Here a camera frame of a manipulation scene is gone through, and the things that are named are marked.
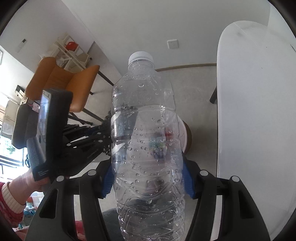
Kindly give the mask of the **red sleeve forearm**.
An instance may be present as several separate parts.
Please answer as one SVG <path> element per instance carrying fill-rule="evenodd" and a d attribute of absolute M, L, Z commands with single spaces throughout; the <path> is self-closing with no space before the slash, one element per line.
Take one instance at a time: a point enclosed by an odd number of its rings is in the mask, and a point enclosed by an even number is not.
<path fill-rule="evenodd" d="M 23 211 L 26 206 L 15 200 L 8 184 L 1 182 L 1 214 L 12 228 L 17 228 L 23 220 Z"/>

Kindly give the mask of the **person's left hand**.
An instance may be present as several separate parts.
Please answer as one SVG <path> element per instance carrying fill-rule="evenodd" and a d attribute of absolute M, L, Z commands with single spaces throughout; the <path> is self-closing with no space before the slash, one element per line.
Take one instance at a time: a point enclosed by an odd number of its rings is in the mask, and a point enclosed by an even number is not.
<path fill-rule="evenodd" d="M 39 181 L 35 181 L 32 170 L 29 169 L 28 172 L 22 174 L 18 178 L 14 179 L 11 183 L 9 183 L 8 189 L 12 197 L 19 204 L 23 205 L 26 203 L 33 192 L 43 191 L 43 187 L 48 183 L 50 183 L 50 179 L 48 177 Z"/>

